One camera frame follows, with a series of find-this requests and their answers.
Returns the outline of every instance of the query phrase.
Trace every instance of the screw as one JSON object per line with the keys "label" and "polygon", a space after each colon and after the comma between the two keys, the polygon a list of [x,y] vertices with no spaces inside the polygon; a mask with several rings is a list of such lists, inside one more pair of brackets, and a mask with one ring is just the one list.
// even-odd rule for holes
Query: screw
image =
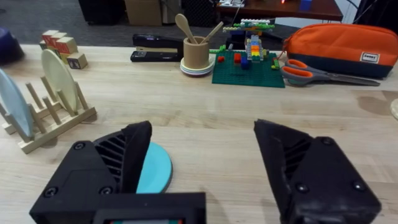
{"label": "screw", "polygon": [[77,144],[75,144],[75,146],[73,147],[75,150],[80,150],[83,149],[86,146],[86,144],[79,142]]}
{"label": "screw", "polygon": [[303,194],[305,194],[305,193],[307,193],[307,192],[310,191],[310,189],[309,189],[305,184],[302,184],[302,183],[296,184],[296,189],[297,189],[300,193],[303,193]]}
{"label": "screw", "polygon": [[47,190],[44,191],[43,196],[46,198],[53,197],[58,192],[57,187],[49,187]]}
{"label": "screw", "polygon": [[111,194],[112,191],[112,187],[103,187],[99,190],[99,194]]}
{"label": "screw", "polygon": [[354,181],[354,182],[353,182],[353,187],[354,187],[355,190],[360,191],[360,192],[363,192],[363,191],[366,190],[365,185],[362,184],[362,183],[359,182],[359,181]]}
{"label": "screw", "polygon": [[322,139],[322,143],[329,146],[329,145],[333,144],[333,139],[331,139],[331,138],[329,138],[329,137],[324,137],[324,138]]}

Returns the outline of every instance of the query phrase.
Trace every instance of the light blue plate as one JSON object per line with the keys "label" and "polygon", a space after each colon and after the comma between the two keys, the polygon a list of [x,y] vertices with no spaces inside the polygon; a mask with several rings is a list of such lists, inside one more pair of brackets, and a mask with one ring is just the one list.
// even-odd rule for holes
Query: light blue plate
{"label": "light blue plate", "polygon": [[169,186],[172,177],[172,161],[166,150],[154,143],[149,144],[138,182],[137,194],[161,193]]}
{"label": "light blue plate", "polygon": [[4,107],[12,114],[26,136],[33,136],[33,119],[25,98],[14,81],[0,69],[0,96]]}

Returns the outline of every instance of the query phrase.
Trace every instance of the green lego baseplate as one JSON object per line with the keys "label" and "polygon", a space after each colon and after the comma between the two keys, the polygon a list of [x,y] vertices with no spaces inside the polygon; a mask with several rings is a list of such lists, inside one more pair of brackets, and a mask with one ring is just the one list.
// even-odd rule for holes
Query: green lego baseplate
{"label": "green lego baseplate", "polygon": [[[285,88],[280,70],[271,69],[272,58],[276,57],[275,53],[270,53],[269,59],[251,62],[249,70],[243,70],[240,63],[234,64],[235,53],[247,57],[246,52],[225,51],[217,53],[212,83]],[[219,56],[225,57],[224,62],[218,63],[217,58]]]}

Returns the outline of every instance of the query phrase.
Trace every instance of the scissors blade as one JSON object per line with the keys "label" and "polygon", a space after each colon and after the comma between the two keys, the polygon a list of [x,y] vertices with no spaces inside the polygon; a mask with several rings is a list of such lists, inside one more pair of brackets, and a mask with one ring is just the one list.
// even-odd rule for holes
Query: scissors blade
{"label": "scissors blade", "polygon": [[359,84],[359,85],[367,85],[367,86],[379,86],[380,83],[373,81],[373,80],[367,80],[365,78],[357,78],[357,77],[351,77],[348,75],[339,75],[339,74],[328,74],[330,77],[330,80],[333,81],[339,81],[339,82],[346,82],[346,83],[354,83],[354,84]]}

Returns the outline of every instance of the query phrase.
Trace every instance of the stacked coaster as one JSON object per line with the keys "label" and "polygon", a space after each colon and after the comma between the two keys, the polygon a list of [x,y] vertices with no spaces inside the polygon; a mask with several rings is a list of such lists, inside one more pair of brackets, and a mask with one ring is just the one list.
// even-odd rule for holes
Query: stacked coaster
{"label": "stacked coaster", "polygon": [[181,72],[188,75],[188,76],[205,76],[209,75],[213,72],[214,68],[214,62],[215,62],[215,57],[210,55],[209,56],[209,66],[201,69],[194,69],[194,68],[188,68],[184,64],[184,58],[181,59],[181,64],[180,64],[180,69]]}

